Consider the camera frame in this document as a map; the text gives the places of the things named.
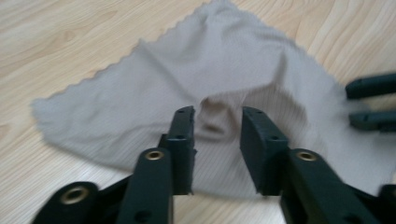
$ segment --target wood grain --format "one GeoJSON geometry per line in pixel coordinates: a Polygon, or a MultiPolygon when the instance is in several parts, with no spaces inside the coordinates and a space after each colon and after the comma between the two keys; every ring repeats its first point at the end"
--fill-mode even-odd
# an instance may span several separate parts
{"type": "MultiPolygon", "coordinates": [[[[29,223],[51,193],[77,180],[105,187],[126,176],[41,141],[29,104],[154,41],[203,1],[0,2],[0,223],[29,223]]],[[[235,0],[282,30],[340,83],[396,71],[393,0],[235,0]]],[[[396,107],[394,96],[368,101],[396,107]]],[[[263,201],[176,199],[176,223],[270,223],[263,201]]]]}

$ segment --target cloth fold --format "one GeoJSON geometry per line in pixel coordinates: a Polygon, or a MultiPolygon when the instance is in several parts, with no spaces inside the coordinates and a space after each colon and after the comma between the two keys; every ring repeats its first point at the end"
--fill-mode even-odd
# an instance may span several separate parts
{"type": "Polygon", "coordinates": [[[320,153],[356,188],[376,193],[395,169],[396,138],[348,126],[348,113],[367,106],[347,102],[304,50],[228,1],[202,5],[156,42],[140,41],[119,63],[32,107],[48,143],[131,170],[186,105],[197,110],[195,191],[256,197],[239,151],[243,105],[263,110],[291,147],[320,153]]]}

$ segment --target metal ring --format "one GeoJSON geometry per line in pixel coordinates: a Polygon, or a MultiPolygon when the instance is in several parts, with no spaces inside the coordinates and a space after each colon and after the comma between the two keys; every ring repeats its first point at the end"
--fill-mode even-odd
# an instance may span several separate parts
{"type": "Polygon", "coordinates": [[[163,153],[161,151],[150,151],[146,154],[146,159],[149,161],[156,161],[163,157],[163,153]]]}
{"type": "Polygon", "coordinates": [[[303,161],[315,161],[317,159],[314,154],[304,151],[298,152],[297,157],[303,161]]]}
{"type": "Polygon", "coordinates": [[[86,188],[77,186],[64,193],[61,197],[61,202],[64,204],[79,203],[84,200],[88,194],[89,191],[86,188]]]}

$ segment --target wooden surface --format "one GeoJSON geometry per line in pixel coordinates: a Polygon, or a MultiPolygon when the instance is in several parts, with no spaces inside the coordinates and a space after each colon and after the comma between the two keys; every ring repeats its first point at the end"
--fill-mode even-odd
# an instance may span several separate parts
{"type": "MultiPolygon", "coordinates": [[[[240,9],[284,31],[342,84],[396,71],[394,0],[251,0],[240,9]]],[[[202,1],[0,2],[0,223],[29,223],[53,191],[73,181],[105,187],[127,174],[45,145],[29,104],[92,77],[156,40],[202,1]]],[[[394,97],[370,101],[396,107],[394,97]]],[[[263,201],[176,199],[176,223],[271,223],[263,201]]]]}

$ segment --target microfiber cloth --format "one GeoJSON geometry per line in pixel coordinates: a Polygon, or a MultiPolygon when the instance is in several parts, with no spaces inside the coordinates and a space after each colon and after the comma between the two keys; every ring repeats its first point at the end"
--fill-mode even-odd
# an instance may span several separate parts
{"type": "Polygon", "coordinates": [[[197,8],[155,42],[48,99],[33,101],[44,140],[61,150],[132,171],[156,147],[174,112],[193,105],[193,190],[251,198],[239,149],[242,106],[264,111],[290,147],[321,154],[349,185],[376,194],[395,170],[394,135],[349,127],[344,88],[278,30],[228,1],[197,8]]]}

